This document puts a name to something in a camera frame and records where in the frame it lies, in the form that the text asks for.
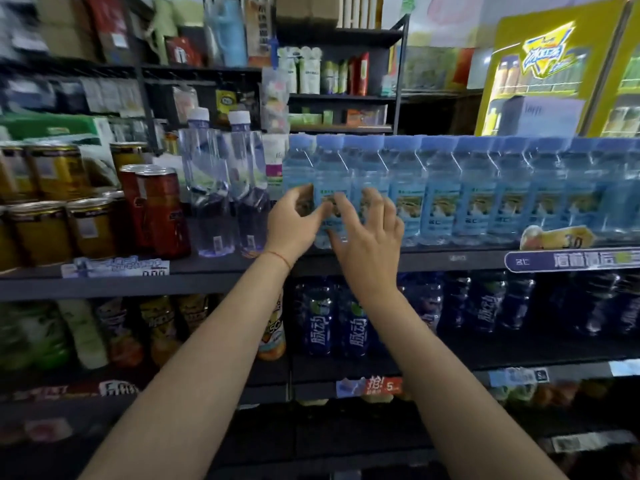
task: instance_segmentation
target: forearm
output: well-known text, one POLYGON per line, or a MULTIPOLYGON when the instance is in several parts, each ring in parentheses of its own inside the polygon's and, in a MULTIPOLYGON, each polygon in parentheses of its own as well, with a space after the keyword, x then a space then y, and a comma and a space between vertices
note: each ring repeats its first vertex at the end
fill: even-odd
POLYGON ((203 478, 288 272, 277 256, 256 259, 126 411, 82 480, 203 478))
POLYGON ((399 292, 363 305, 452 478, 565 478, 399 292))

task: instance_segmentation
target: beverage cooler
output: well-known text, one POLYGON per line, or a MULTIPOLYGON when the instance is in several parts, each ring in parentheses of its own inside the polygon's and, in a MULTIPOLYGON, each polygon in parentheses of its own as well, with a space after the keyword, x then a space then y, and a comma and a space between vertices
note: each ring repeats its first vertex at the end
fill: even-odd
POLYGON ((504 102, 516 95, 584 100, 580 128, 626 2, 606 0, 501 19, 476 135, 498 134, 504 102))
POLYGON ((630 14, 602 87, 587 136, 636 137, 640 130, 640 3, 630 14))

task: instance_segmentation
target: red can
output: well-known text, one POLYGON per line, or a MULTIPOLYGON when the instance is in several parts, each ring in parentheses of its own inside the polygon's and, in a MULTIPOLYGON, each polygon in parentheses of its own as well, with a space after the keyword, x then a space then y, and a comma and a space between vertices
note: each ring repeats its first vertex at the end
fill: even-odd
POLYGON ((151 241, 151 233, 145 212, 146 197, 140 192, 136 172, 152 168, 161 167, 157 165, 123 165, 120 167, 119 172, 124 197, 127 199, 129 208, 131 209, 133 227, 136 233, 136 247, 138 251, 141 252, 151 251, 153 242, 151 241))
POLYGON ((180 206, 180 184, 173 168, 147 168, 136 172, 140 193, 145 196, 145 210, 151 242, 162 259, 176 259, 191 254, 187 219, 180 206))

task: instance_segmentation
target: bracelet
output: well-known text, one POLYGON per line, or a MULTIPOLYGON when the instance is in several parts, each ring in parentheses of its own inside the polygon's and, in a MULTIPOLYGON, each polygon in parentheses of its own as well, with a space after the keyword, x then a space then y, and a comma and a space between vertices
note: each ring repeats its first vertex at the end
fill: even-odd
POLYGON ((263 253, 270 253, 282 259, 284 261, 284 264, 286 264, 287 267, 289 268, 289 272, 291 272, 292 266, 289 264, 289 261, 287 261, 283 255, 278 254, 276 251, 263 251, 263 253))

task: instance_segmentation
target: blue bottle cap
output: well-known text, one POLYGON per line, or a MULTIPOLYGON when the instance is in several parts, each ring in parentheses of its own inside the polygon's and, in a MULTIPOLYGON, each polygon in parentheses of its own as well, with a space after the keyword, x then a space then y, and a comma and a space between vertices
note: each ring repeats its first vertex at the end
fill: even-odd
POLYGON ((344 135, 344 147, 343 148, 359 148, 360 139, 362 136, 358 136, 355 134, 346 134, 344 135))
POLYGON ((316 136, 316 145, 325 150, 341 150, 344 145, 344 136, 339 134, 319 134, 316 136))
POLYGON ((493 144, 492 136, 460 136, 457 152, 488 152, 493 144))
POLYGON ((573 153, 590 152, 593 147, 594 138, 583 138, 577 136, 571 140, 569 151, 573 153))
POLYGON ((385 136, 385 148, 388 150, 398 150, 400 152, 408 152, 420 148, 422 141, 421 135, 393 135, 385 136))
POLYGON ((522 153, 529 140, 524 136, 505 136, 502 138, 500 151, 504 153, 522 153))
POLYGON ((423 136, 420 143, 421 150, 439 150, 441 152, 452 152, 456 147, 458 138, 455 136, 423 136))
POLYGON ((567 138, 550 136, 546 138, 538 138, 534 141, 534 148, 539 152, 561 152, 569 145, 567 138))
POLYGON ((370 152, 377 152, 385 147, 385 137, 381 134, 370 134, 367 136, 359 136, 358 148, 370 152))
POLYGON ((601 152, 628 152, 635 138, 597 138, 595 149, 601 152))
POLYGON ((289 135, 290 148, 310 148, 313 142, 313 137, 308 134, 296 133, 289 135))

